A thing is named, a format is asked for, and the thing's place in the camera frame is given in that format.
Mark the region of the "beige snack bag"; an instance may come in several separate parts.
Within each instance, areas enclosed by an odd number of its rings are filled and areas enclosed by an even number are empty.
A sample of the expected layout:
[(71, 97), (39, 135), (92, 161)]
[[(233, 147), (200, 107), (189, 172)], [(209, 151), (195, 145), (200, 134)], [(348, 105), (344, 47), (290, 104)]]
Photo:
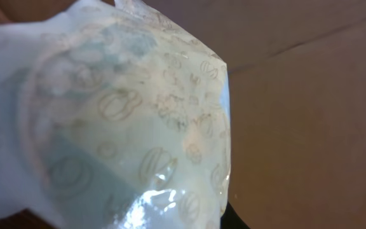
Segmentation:
[(0, 218), (58, 228), (219, 228), (226, 63), (142, 1), (0, 25)]

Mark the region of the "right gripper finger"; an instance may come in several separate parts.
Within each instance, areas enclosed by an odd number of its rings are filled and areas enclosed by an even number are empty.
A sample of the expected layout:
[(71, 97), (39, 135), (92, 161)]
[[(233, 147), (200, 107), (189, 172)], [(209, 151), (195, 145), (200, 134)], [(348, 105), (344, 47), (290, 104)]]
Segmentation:
[(220, 229), (250, 229), (250, 227), (237, 215), (228, 202), (226, 210), (220, 218)]

